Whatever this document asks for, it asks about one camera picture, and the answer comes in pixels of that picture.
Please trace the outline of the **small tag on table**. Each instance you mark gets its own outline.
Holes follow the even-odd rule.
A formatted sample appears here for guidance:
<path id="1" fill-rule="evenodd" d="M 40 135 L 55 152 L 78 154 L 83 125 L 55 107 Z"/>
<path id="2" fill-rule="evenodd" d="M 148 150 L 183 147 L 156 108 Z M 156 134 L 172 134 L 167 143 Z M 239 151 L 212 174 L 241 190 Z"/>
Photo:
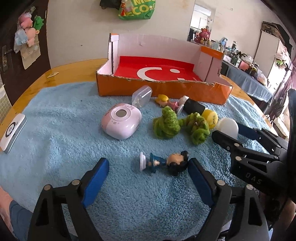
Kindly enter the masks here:
<path id="1" fill-rule="evenodd" d="M 47 78 L 51 78 L 51 77 L 54 77 L 56 75 L 58 75 L 59 72 L 54 72 L 54 73 L 51 73 L 50 75 L 47 76 Z"/>

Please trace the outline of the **orange cardboard box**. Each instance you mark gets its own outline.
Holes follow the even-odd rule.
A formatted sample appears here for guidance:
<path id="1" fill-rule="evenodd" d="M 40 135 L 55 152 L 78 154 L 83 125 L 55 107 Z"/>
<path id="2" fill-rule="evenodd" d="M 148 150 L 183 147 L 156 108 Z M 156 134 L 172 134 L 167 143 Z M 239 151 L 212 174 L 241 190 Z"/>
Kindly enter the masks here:
<path id="1" fill-rule="evenodd" d="M 232 85 L 221 75 L 223 54 L 203 45 L 145 34 L 110 34 L 108 60 L 96 72 L 100 96 L 152 96 L 223 105 Z"/>

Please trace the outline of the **light blue fluffy towel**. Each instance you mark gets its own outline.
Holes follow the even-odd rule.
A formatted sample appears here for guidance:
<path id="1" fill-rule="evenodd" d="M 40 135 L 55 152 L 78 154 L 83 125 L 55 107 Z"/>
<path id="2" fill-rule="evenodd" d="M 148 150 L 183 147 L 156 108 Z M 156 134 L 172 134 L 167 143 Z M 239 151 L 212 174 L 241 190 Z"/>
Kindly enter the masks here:
<path id="1" fill-rule="evenodd" d="M 32 211 L 45 185 L 68 185 L 106 158 L 108 176 L 88 207 L 104 240 L 184 240 L 198 233 L 209 208 L 188 173 L 142 172 L 140 153 L 165 158 L 186 150 L 216 179 L 240 187 L 244 182 L 230 174 L 229 153 L 211 138 L 200 145 L 192 144 L 185 131 L 169 140 L 157 138 L 152 120 L 162 110 L 153 101 L 141 109 L 142 121 L 130 138 L 107 135 L 102 117 L 113 105 L 130 101 L 99 96 L 94 82 L 42 89 L 23 110 L 27 123 L 12 149 L 1 153 L 3 189 Z"/>

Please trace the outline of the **blonde girl figurine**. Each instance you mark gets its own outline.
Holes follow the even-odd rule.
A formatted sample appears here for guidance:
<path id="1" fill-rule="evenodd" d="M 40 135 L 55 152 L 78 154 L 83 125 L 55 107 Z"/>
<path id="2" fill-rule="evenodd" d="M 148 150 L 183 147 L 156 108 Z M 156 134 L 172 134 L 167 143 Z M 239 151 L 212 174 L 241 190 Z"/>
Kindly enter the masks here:
<path id="1" fill-rule="evenodd" d="M 155 99 L 155 102 L 162 108 L 169 106 L 174 111 L 176 111 L 179 107 L 179 103 L 177 101 L 170 101 L 170 99 L 164 94 L 159 94 Z"/>

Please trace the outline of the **black roll with white paper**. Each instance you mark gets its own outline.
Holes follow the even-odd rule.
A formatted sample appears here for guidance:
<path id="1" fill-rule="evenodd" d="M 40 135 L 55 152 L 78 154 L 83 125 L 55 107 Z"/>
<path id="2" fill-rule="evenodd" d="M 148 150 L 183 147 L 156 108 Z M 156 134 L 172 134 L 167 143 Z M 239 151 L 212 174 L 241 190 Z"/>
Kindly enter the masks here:
<path id="1" fill-rule="evenodd" d="M 184 111 L 187 115 L 190 115 L 192 113 L 198 113 L 199 115 L 202 115 L 205 109 L 205 106 L 184 95 L 179 100 L 176 114 L 180 115 L 182 111 Z"/>

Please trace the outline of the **white round lid container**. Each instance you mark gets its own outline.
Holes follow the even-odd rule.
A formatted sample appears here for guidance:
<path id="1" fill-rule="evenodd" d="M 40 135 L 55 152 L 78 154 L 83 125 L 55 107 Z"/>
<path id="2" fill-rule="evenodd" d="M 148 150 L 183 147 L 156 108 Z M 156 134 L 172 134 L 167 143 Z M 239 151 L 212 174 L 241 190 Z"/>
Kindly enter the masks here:
<path id="1" fill-rule="evenodd" d="M 220 119 L 217 122 L 215 129 L 234 139 L 237 139 L 238 137 L 239 127 L 237 122 L 232 118 Z"/>

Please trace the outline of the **green shopping bag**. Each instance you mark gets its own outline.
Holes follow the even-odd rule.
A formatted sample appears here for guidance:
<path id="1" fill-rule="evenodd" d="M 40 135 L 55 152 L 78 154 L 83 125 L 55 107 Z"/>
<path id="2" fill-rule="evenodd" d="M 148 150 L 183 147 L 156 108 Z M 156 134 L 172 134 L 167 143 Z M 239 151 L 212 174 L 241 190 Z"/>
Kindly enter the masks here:
<path id="1" fill-rule="evenodd" d="M 118 17 L 122 20 L 149 20 L 155 6 L 155 0 L 124 0 L 121 1 Z"/>

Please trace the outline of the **pink rabbit plush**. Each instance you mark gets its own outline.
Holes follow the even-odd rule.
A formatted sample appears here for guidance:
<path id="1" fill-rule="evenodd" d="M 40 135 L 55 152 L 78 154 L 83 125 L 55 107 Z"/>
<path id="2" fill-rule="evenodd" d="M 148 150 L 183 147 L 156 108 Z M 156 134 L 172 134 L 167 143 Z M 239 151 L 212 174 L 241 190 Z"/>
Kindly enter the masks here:
<path id="1" fill-rule="evenodd" d="M 201 32 L 197 33 L 194 41 L 198 44 L 205 44 L 210 38 L 210 32 L 208 26 L 206 28 L 201 28 Z"/>

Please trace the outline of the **dark wooden door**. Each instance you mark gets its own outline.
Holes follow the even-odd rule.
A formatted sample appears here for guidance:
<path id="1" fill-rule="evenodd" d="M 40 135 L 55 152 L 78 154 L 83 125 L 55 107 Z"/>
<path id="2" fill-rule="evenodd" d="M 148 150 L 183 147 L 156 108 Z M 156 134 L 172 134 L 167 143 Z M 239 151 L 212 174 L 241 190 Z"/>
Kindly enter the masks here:
<path id="1" fill-rule="evenodd" d="M 1 82 L 11 104 L 50 70 L 48 1 L 1 1 Z"/>

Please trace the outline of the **green yarn ball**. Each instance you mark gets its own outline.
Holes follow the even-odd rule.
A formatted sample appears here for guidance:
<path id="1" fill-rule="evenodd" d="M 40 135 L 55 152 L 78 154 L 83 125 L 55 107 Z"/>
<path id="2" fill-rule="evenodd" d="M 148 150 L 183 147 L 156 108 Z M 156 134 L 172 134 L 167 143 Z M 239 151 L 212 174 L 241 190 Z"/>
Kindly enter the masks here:
<path id="1" fill-rule="evenodd" d="M 155 118 L 152 122 L 154 134 L 158 138 L 173 138 L 181 130 L 177 114 L 166 106 L 162 109 L 162 116 Z"/>

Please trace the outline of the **black-haired boy figurine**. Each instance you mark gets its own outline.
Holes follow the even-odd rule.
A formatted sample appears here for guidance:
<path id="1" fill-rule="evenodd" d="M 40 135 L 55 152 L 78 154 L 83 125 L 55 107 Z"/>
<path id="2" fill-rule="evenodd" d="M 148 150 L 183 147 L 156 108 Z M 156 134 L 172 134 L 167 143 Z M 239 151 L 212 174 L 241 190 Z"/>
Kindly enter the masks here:
<path id="1" fill-rule="evenodd" d="M 152 173 L 156 173 L 159 168 L 166 167 L 168 172 L 172 176 L 178 176 L 179 173 L 184 172 L 188 167 L 189 154 L 187 151 L 181 153 L 173 153 L 166 159 L 155 156 L 150 153 L 147 159 L 143 152 L 139 155 L 139 171 L 142 172 L 145 169 L 150 170 Z"/>

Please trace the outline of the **green plush on door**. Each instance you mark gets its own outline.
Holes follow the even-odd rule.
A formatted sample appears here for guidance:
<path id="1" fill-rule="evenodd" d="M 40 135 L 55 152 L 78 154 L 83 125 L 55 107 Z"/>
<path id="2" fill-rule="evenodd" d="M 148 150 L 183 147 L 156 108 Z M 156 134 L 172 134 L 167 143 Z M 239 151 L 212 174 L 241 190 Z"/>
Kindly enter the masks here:
<path id="1" fill-rule="evenodd" d="M 36 15 L 34 18 L 33 28 L 36 30 L 41 30 L 44 25 L 44 19 L 41 16 Z"/>

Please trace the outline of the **clear plastic capsule case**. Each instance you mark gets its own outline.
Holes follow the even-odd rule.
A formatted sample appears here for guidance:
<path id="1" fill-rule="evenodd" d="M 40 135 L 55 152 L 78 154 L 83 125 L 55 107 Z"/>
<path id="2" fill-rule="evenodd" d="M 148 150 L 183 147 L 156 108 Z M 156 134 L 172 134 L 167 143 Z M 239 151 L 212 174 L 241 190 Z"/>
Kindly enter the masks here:
<path id="1" fill-rule="evenodd" d="M 145 85 L 132 94 L 132 105 L 136 108 L 144 107 L 152 96 L 152 89 Z"/>

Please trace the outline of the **green twisted yarn bundle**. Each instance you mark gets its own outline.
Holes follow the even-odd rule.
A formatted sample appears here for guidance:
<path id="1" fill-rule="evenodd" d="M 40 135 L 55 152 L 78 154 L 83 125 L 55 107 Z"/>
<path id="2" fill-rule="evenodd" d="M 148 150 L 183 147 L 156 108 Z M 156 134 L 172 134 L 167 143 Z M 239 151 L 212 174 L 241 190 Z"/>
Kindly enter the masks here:
<path id="1" fill-rule="evenodd" d="M 210 135 L 209 125 L 199 113 L 191 113 L 180 119 L 179 125 L 188 132 L 192 143 L 195 145 L 204 143 Z"/>

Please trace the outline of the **white refrigerator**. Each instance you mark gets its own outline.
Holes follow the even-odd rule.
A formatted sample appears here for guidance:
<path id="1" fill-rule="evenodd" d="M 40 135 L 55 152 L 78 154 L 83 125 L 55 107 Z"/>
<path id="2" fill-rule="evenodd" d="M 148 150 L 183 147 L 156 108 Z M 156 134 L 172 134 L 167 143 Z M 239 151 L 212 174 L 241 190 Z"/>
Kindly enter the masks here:
<path id="1" fill-rule="evenodd" d="M 254 62 L 259 65 L 259 69 L 268 77 L 273 67 L 275 54 L 278 51 L 280 39 L 261 31 L 259 44 L 254 57 Z"/>

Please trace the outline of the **pink plush toys on door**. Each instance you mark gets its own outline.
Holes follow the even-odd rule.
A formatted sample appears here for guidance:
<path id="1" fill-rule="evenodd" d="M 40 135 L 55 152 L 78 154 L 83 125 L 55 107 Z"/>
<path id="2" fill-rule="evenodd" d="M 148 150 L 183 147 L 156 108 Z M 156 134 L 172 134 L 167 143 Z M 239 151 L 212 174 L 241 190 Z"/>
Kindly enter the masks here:
<path id="1" fill-rule="evenodd" d="M 23 45 L 32 47 L 35 43 L 35 37 L 39 33 L 39 30 L 33 28 L 31 13 L 23 13 L 18 18 L 17 30 L 15 32 L 14 40 L 14 52 L 20 51 Z"/>

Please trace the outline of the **pink mini printer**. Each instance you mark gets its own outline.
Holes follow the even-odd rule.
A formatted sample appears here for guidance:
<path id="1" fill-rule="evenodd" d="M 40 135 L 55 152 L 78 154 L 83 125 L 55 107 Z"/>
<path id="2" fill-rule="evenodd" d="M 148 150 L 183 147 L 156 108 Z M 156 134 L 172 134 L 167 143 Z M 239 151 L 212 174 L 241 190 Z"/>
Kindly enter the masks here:
<path id="1" fill-rule="evenodd" d="M 134 134 L 141 120 L 142 113 L 138 108 L 127 103 L 119 103 L 103 116 L 101 127 L 109 136 L 125 140 Z"/>

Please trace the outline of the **cluttered side table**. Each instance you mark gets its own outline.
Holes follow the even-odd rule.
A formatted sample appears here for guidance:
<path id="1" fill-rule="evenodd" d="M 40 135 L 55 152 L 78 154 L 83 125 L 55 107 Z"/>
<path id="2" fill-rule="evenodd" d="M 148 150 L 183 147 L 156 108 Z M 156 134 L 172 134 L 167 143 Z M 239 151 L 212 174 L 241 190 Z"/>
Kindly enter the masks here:
<path id="1" fill-rule="evenodd" d="M 270 106 L 273 94 L 254 77 L 224 60 L 220 73 L 237 84 L 263 112 Z"/>

